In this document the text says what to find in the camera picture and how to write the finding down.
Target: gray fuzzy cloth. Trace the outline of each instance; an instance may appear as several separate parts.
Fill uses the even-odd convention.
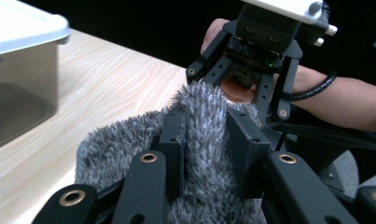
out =
[[[230,160],[226,110],[257,121],[252,104],[230,104],[222,90],[204,83],[185,86],[170,107],[115,122],[89,133],[77,150],[76,183],[104,189],[126,176],[132,157],[149,150],[170,109],[187,114],[184,199],[169,204],[169,223],[266,223],[261,200],[237,196]]]

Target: wood grain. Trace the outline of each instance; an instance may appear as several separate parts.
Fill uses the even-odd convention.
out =
[[[169,105],[185,69],[72,30],[59,46],[59,109],[0,147],[0,223],[30,223],[74,181],[75,155],[96,128]]]

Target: container lid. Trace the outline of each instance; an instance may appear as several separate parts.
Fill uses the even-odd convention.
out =
[[[0,0],[0,54],[63,39],[68,20],[16,0]]]

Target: dark background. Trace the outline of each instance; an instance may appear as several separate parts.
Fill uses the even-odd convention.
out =
[[[205,31],[215,18],[235,20],[240,0],[23,0],[61,14],[70,26],[164,61],[187,67],[199,56]],[[338,33],[323,47],[300,44],[301,64],[376,85],[376,0],[326,1]]]

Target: wooden table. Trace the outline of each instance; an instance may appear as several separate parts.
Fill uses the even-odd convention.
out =
[[[0,147],[0,223],[31,223],[73,184],[83,138],[117,120],[160,110],[186,83],[185,69],[72,30],[59,46],[56,115]]]

